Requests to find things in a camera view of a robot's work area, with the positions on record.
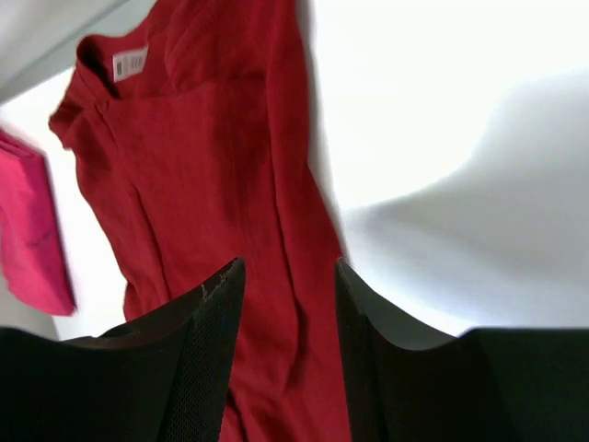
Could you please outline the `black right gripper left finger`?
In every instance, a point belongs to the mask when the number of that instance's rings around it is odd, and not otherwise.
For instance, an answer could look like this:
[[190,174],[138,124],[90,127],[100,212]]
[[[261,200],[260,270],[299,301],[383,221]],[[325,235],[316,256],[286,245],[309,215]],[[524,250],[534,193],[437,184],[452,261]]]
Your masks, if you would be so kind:
[[215,441],[245,292],[235,259],[98,337],[1,330],[5,441]]

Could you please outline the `pink-red t-shirt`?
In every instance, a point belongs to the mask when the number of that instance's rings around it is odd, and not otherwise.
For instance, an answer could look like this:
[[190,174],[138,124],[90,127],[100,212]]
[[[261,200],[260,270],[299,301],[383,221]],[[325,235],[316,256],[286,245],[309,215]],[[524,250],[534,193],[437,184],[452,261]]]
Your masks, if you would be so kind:
[[53,316],[76,310],[45,156],[1,133],[1,267],[9,292]]

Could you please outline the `dark red t-shirt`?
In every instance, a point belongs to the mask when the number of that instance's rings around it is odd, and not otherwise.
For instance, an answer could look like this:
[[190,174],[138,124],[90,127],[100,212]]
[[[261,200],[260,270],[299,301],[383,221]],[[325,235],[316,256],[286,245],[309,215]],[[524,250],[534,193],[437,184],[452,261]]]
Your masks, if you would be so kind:
[[221,438],[348,440],[341,248],[307,164],[295,2],[158,1],[123,36],[86,36],[49,126],[126,279],[127,319],[245,262]]

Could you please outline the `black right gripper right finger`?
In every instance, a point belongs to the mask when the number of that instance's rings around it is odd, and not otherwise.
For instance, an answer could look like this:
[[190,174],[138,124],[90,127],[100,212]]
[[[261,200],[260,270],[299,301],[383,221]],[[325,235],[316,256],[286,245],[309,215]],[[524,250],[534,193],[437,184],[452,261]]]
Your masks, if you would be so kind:
[[584,441],[585,329],[475,328],[454,337],[335,268],[355,441]]

